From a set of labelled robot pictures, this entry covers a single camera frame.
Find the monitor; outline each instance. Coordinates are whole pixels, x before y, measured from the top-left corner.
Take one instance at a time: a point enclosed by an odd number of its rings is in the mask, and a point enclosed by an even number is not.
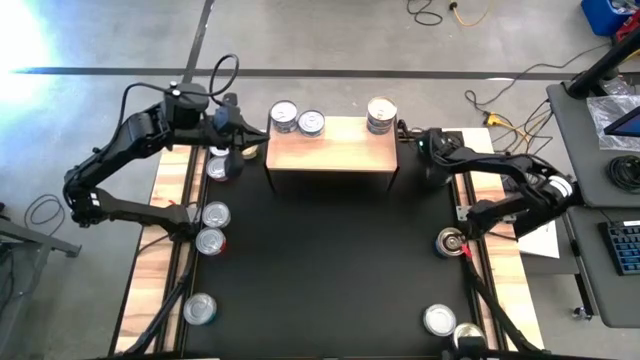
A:
[[[605,135],[640,137],[640,106],[604,128]]]

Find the blue keyboard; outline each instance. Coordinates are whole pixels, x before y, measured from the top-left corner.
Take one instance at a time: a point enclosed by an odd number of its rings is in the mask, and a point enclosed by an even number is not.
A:
[[[618,275],[640,275],[640,221],[598,224]]]

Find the metal can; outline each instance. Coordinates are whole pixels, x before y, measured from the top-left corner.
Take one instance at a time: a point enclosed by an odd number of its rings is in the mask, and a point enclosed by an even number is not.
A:
[[[444,228],[438,234],[435,247],[441,257],[453,257],[462,255],[462,245],[465,243],[464,235],[456,228]]]
[[[214,201],[202,209],[202,222],[211,228],[224,228],[231,222],[231,212],[224,203]]]
[[[271,110],[269,110],[271,124],[275,127],[276,131],[283,134],[294,132],[297,129],[297,115],[298,108],[296,104],[288,100],[278,101],[273,104]]]
[[[422,321],[427,330],[436,336],[449,336],[456,327],[456,315],[442,304],[429,306],[424,311]]]
[[[376,128],[388,128],[397,114],[398,107],[388,97],[374,97],[367,105],[367,121]]]
[[[183,316],[191,325],[204,325],[216,316],[218,304],[209,295],[197,293],[184,303]]]
[[[389,129],[393,127],[393,123],[387,127],[377,127],[373,126],[370,122],[367,121],[367,130],[374,135],[384,135],[389,132]]]
[[[324,131],[324,115],[316,110],[305,111],[298,118],[298,128],[302,135],[320,136]]]
[[[487,338],[484,336],[482,329],[472,323],[462,323],[453,330],[452,340],[456,349],[458,349],[460,338],[462,337],[481,337],[485,344],[487,343]]]
[[[242,150],[242,157],[245,160],[251,160],[258,155],[258,145],[254,145]]]
[[[211,151],[213,156],[223,157],[229,155],[229,149],[218,149],[215,146],[209,146],[209,151]]]
[[[207,175],[215,181],[227,181],[227,174],[224,171],[224,161],[226,157],[214,157],[207,163]]]
[[[204,228],[196,236],[196,248],[203,255],[218,255],[227,239],[220,229]]]

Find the concrete floor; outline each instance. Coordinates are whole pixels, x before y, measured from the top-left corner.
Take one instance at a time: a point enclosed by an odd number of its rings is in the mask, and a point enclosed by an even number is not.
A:
[[[461,3],[475,18],[485,1]],[[4,0],[0,13],[0,199],[20,219],[39,194],[60,194],[64,172],[104,144],[115,126],[121,92],[132,82],[167,84],[180,77],[8,75],[16,67],[178,68],[187,66],[205,0],[27,1]],[[233,51],[243,68],[448,71],[451,79],[242,78],[245,119],[265,125],[276,100],[327,115],[362,115],[376,95],[392,97],[411,126],[481,126],[482,116],[463,98],[466,89],[492,97],[507,82],[460,80],[469,72],[519,72],[538,62],[561,64],[580,51],[605,43],[594,36],[579,0],[495,1],[484,23],[467,29],[434,1],[444,16],[436,27],[415,24],[405,3],[394,0],[218,0],[197,59],[210,68]],[[579,72],[606,50],[585,55],[566,70]],[[629,62],[623,70],[638,70]],[[194,78],[205,83],[204,77]],[[491,111],[524,121],[551,81],[521,81]],[[128,112],[159,101],[136,90]],[[497,136],[501,130],[492,130]],[[544,131],[555,140],[540,155],[561,170],[570,163],[552,121]],[[505,141],[496,144],[500,148]],[[104,183],[113,195],[149,199],[158,157],[135,161]],[[45,359],[80,359],[106,354],[126,286],[140,226],[103,223],[79,229],[67,221],[57,236],[82,244],[77,259],[50,257],[28,313],[22,354]],[[535,277],[531,292],[547,348],[555,353],[631,359],[640,352],[640,330],[613,330],[599,320],[576,322],[568,309],[579,305],[572,278]]]

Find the robotic arm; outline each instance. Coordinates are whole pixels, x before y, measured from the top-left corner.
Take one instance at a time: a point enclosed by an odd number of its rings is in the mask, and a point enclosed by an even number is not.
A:
[[[162,89],[133,84],[127,91],[134,86],[162,91],[163,100],[119,122],[106,146],[94,148],[91,157],[66,173],[63,195],[72,219],[81,227],[107,219],[157,224],[172,240],[183,241],[197,232],[184,206],[160,208],[119,200],[97,186],[130,161],[147,158],[163,148],[172,150],[175,144],[228,148],[225,172],[227,177],[236,177],[244,165],[241,151],[267,141],[269,136],[244,121],[234,93],[225,94],[222,105],[209,116],[205,110],[211,94],[201,85],[172,82],[168,89]]]
[[[561,215],[574,203],[574,189],[565,175],[535,155],[479,154],[439,128],[416,138],[432,185],[443,185],[453,174],[480,171],[510,176],[517,194],[500,201],[480,200],[463,209],[461,231],[478,239],[501,221],[520,222],[528,231]]]

